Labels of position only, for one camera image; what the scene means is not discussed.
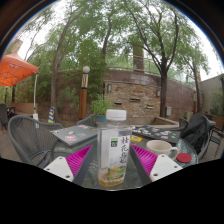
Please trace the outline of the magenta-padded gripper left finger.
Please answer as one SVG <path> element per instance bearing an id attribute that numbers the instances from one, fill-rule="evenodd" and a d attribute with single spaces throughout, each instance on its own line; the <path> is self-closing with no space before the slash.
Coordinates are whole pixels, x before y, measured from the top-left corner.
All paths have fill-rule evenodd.
<path id="1" fill-rule="evenodd" d="M 92 161 L 93 154 L 92 145 L 89 145 L 68 157 L 57 157 L 44 170 L 81 186 Z"/>

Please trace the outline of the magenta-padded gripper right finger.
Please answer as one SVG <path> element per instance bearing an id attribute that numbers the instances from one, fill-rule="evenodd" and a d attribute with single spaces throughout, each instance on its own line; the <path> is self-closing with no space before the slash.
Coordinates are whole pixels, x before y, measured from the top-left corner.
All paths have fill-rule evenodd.
<path id="1" fill-rule="evenodd" d="M 144 185 L 182 169 L 180 165 L 167 155 L 155 155 L 136 145 L 130 146 L 130 155 Z"/>

